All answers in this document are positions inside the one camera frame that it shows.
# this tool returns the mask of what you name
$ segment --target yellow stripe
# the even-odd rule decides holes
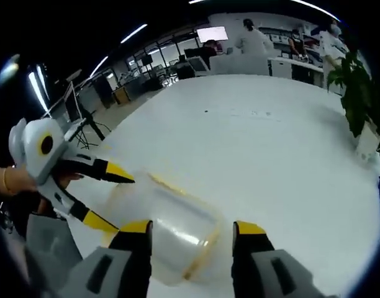
[[[129,233],[146,233],[147,225],[149,220],[141,220],[138,222],[130,222],[126,225],[123,225],[120,229],[120,232],[129,232]]]
[[[131,174],[128,174],[122,168],[120,168],[119,166],[117,166],[117,165],[115,165],[115,164],[113,164],[111,162],[107,163],[106,173],[107,174],[118,175],[118,176],[121,176],[121,177],[125,177],[125,178],[131,179],[133,181],[135,180],[135,178]]]
[[[242,222],[240,220],[236,221],[238,225],[238,233],[239,234],[265,234],[265,230],[263,230],[258,225],[250,222]]]
[[[117,232],[118,228],[113,226],[108,221],[104,220],[102,217],[98,216],[92,211],[88,211],[85,215],[83,223],[88,227],[95,228],[97,230],[103,230],[105,232]]]

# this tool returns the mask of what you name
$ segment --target bracelet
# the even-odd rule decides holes
[[[6,170],[7,170],[7,168],[4,168],[4,172],[2,172],[2,184],[4,185],[5,190],[6,190],[10,195],[14,196],[15,193],[12,192],[12,191],[8,188],[8,186],[6,185]]]

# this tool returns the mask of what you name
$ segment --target face mask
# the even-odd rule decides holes
[[[331,25],[332,35],[335,37],[339,37],[340,34],[342,34],[342,30],[334,24]]]

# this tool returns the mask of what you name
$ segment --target white lab coat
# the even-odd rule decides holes
[[[321,50],[321,57],[323,59],[322,69],[324,74],[323,79],[323,87],[327,88],[327,78],[329,72],[331,72],[334,67],[331,63],[326,59],[326,56],[331,56],[332,59],[334,59],[339,65],[341,63],[340,58],[344,58],[346,56],[346,53],[348,52],[347,46],[337,37],[334,37],[332,34],[330,34],[327,31],[322,31],[320,33],[320,50]],[[341,89],[340,86],[336,86],[332,84],[329,87],[329,91],[337,94],[343,94],[344,90]]]
[[[257,29],[245,29],[237,38],[235,46],[241,49],[243,54],[276,56],[270,38]]]

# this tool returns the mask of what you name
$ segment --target floor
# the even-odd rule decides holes
[[[94,121],[96,123],[107,126],[110,130],[114,130],[125,118],[127,118],[130,114],[135,112],[140,106],[142,106],[142,104],[146,103],[153,96],[157,95],[161,90],[147,92],[138,97],[130,104],[114,104],[108,109],[101,105],[94,114]],[[107,136],[109,134],[109,130],[103,125],[98,125],[98,127],[100,128],[101,132],[105,136]],[[83,132],[86,136],[88,143],[95,145],[99,145],[101,143],[100,138],[96,135],[95,131],[90,126],[85,126]]]

